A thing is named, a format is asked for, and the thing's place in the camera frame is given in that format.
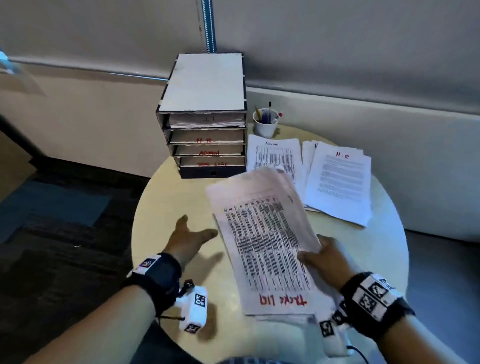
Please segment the person's right arm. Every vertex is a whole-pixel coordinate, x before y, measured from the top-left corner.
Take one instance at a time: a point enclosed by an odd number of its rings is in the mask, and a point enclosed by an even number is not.
[[[317,237],[322,245],[320,252],[299,252],[298,260],[316,268],[326,283],[340,291],[362,270],[336,239]],[[465,363],[412,315],[394,323],[376,342],[388,364]]]

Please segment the table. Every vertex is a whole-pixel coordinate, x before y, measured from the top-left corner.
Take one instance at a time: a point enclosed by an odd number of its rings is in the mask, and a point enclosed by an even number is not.
[[[274,139],[287,138],[333,144],[315,134],[282,125]],[[183,214],[188,215],[191,230],[216,228],[205,187],[217,181],[183,180],[174,159],[169,157],[153,175],[138,203],[132,228],[133,264],[162,251]],[[338,238],[363,269],[381,273],[405,294],[408,248],[402,223],[392,200],[373,176],[371,196],[373,217],[366,229],[315,212],[307,212],[308,219],[315,233]],[[187,266],[182,281],[188,278],[208,290],[207,324],[196,335],[179,331],[176,321],[162,320],[161,325],[177,344],[201,362],[217,363],[239,355],[298,364],[316,363],[324,358],[322,336],[316,325],[257,322],[242,314],[233,269],[220,235],[204,245]],[[367,357],[376,355],[372,340],[355,330],[348,335]],[[344,362],[363,361],[355,354]]]

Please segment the hand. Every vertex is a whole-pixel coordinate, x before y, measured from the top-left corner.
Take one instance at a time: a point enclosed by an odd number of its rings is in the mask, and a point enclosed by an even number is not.
[[[212,240],[218,235],[218,230],[216,229],[190,231],[187,227],[187,220],[187,215],[183,215],[177,220],[175,230],[163,250],[163,253],[168,253],[178,260],[182,270],[197,255],[203,243]]]
[[[298,252],[297,259],[318,270],[323,280],[340,291],[345,283],[362,270],[335,238],[317,235],[322,248],[318,253]]]

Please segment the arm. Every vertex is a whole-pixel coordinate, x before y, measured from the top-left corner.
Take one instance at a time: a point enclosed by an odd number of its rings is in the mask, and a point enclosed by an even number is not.
[[[182,269],[205,242],[218,235],[215,229],[194,232],[187,216],[177,221],[164,253],[172,255]],[[139,286],[128,286],[82,321],[73,325],[25,364],[128,364],[155,318],[150,296]]]
[[[334,238],[317,235],[319,253],[299,252],[298,260],[316,268],[326,283],[338,291],[362,270]],[[463,364],[453,351],[438,340],[415,316],[405,316],[377,340],[389,364]]]

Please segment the white top of organizer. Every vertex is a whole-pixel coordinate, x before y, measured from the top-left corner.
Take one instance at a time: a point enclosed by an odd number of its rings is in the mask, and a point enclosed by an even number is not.
[[[158,111],[244,110],[241,53],[179,54]]]

